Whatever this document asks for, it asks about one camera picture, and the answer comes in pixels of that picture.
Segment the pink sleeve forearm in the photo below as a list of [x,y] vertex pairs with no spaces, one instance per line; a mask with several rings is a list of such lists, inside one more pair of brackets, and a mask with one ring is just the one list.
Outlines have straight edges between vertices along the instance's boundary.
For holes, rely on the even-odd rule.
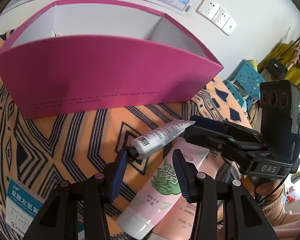
[[284,190],[264,203],[262,211],[270,221],[279,239],[297,239],[300,234],[300,213],[286,212],[282,204]]

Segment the person's right hand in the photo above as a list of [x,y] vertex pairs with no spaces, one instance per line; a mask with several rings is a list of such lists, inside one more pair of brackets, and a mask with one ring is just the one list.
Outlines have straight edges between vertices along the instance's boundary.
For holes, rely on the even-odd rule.
[[255,194],[257,193],[265,197],[269,195],[266,198],[266,200],[274,200],[283,194],[282,192],[284,187],[283,187],[282,180],[273,180],[273,181],[263,183],[262,185],[258,186],[256,189],[250,177],[248,176],[243,176],[241,178],[241,183],[245,186],[245,188],[253,198],[255,198]]

